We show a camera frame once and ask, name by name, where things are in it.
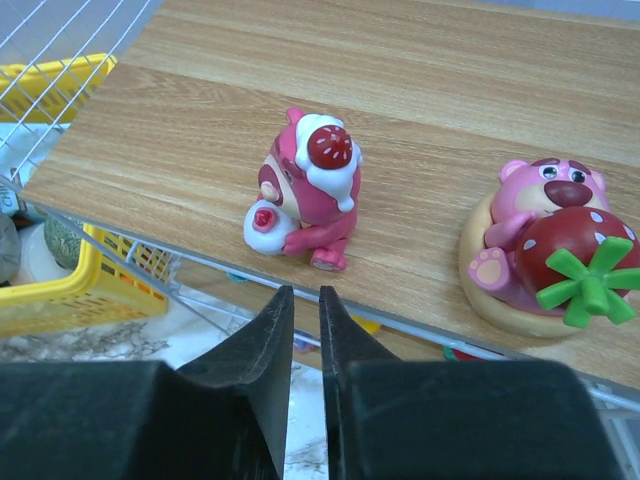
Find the grey paper roll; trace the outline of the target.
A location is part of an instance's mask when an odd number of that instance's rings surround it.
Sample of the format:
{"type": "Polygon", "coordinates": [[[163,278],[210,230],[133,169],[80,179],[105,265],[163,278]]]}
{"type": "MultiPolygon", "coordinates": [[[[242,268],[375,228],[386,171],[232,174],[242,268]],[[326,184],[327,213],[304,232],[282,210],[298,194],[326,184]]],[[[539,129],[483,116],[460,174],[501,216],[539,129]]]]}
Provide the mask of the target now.
{"type": "Polygon", "coordinates": [[[19,270],[21,262],[21,240],[8,215],[0,217],[0,282],[8,282],[19,270]]]}

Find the yellow plastic shopping basket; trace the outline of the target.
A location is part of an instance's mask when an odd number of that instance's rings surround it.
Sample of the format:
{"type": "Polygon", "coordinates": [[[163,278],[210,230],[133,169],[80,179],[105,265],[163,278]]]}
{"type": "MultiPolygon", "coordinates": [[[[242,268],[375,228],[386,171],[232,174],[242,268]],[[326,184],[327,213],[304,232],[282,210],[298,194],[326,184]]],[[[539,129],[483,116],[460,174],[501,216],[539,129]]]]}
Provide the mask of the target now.
{"type": "MultiPolygon", "coordinates": [[[[32,177],[115,64],[114,56],[98,53],[2,66],[1,172],[31,163],[32,177]]],[[[68,270],[50,253],[44,222],[27,221],[20,232],[19,270],[1,287],[2,336],[131,321],[167,312],[167,298],[122,265],[135,247],[133,240],[84,224],[78,265],[68,270]]]]}

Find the pink bear strawberry figure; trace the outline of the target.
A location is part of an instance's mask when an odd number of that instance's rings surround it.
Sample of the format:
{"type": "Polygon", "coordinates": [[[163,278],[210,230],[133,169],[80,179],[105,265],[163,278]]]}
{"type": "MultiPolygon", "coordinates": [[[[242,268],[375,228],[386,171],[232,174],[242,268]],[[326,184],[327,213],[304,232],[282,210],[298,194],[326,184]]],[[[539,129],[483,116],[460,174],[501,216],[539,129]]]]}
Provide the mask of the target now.
{"type": "Polygon", "coordinates": [[[342,271],[358,219],[361,149],[331,115],[290,107],[286,117],[259,169],[244,241],[263,255],[309,252],[312,266],[342,271]]]}

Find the yellow blue small figure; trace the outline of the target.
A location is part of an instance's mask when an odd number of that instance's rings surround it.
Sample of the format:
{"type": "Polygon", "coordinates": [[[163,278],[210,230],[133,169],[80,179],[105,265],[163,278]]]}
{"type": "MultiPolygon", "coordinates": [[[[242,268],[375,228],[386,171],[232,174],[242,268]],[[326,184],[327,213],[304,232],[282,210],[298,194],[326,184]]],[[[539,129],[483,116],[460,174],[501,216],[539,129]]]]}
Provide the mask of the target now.
{"type": "Polygon", "coordinates": [[[240,275],[237,275],[237,274],[233,274],[231,272],[226,272],[226,277],[230,281],[232,281],[234,283],[246,283],[246,282],[248,282],[247,278],[245,278],[243,276],[240,276],[240,275]]]}

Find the green melon toy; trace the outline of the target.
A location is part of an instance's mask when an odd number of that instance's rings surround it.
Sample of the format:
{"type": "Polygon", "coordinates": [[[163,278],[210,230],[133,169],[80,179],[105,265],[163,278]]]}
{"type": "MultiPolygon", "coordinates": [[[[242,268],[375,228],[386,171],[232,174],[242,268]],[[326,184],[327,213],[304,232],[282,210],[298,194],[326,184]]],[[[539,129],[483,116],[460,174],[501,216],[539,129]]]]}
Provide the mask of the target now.
{"type": "Polygon", "coordinates": [[[44,239],[57,264],[75,270],[80,256],[81,237],[66,224],[52,216],[44,222],[44,239]]]}

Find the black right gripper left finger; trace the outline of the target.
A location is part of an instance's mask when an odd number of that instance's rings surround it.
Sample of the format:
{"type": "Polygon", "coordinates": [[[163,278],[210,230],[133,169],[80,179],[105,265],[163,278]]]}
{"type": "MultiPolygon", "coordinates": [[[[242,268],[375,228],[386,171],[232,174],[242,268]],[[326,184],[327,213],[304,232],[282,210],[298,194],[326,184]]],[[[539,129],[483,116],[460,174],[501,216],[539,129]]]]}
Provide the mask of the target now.
{"type": "Polygon", "coordinates": [[[5,479],[279,479],[294,295],[179,369],[161,361],[5,363],[5,479]]]}

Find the yellow duck figure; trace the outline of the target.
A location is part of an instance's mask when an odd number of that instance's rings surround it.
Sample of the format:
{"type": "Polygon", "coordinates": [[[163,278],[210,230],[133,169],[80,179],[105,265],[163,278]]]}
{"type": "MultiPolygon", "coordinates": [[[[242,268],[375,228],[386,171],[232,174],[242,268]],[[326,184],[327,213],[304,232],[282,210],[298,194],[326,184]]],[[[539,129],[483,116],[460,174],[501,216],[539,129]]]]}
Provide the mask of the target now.
{"type": "Polygon", "coordinates": [[[381,329],[381,325],[379,323],[371,321],[367,318],[353,315],[352,319],[357,325],[359,325],[370,335],[375,335],[381,329]]]}

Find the light blue snack bag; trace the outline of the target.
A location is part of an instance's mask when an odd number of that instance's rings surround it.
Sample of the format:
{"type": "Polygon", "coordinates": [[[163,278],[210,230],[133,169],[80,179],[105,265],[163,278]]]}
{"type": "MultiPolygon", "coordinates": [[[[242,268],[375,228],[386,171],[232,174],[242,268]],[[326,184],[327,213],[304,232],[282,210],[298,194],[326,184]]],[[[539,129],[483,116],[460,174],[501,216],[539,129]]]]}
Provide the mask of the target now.
{"type": "Polygon", "coordinates": [[[47,213],[24,200],[19,192],[27,184],[34,166],[26,163],[20,168],[10,167],[1,172],[1,210],[4,214],[27,220],[32,223],[44,222],[47,213]]]}

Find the red haired mermaid figure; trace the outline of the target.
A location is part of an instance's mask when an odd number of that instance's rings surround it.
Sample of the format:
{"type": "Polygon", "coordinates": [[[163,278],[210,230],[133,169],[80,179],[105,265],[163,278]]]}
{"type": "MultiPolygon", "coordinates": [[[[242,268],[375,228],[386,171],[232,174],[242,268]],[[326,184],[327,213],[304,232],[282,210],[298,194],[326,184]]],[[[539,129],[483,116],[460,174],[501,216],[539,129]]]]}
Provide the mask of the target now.
{"type": "Polygon", "coordinates": [[[448,346],[444,346],[442,348],[442,351],[443,351],[444,358],[449,361],[478,361],[479,360],[479,358],[474,355],[470,355],[468,353],[462,352],[460,350],[457,350],[448,346]]]}

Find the pink bear donut figure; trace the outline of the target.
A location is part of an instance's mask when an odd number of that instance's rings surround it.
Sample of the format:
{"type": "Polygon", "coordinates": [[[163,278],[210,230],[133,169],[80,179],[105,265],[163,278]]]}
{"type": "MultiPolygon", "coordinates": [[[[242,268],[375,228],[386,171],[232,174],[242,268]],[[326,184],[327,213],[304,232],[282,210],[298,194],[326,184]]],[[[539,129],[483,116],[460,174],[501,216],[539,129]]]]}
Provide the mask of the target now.
{"type": "Polygon", "coordinates": [[[639,238],[611,211],[605,178],[576,160],[508,161],[463,228],[458,264],[476,312],[522,335],[637,315],[639,238]]]}

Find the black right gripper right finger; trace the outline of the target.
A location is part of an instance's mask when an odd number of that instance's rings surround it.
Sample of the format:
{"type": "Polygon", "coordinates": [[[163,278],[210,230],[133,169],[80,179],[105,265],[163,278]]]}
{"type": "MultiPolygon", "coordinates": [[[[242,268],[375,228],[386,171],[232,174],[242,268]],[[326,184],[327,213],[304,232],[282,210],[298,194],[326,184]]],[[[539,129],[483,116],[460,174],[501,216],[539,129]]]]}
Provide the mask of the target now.
{"type": "Polygon", "coordinates": [[[404,361],[319,298],[333,479],[619,479],[590,395],[545,360],[404,361]]]}

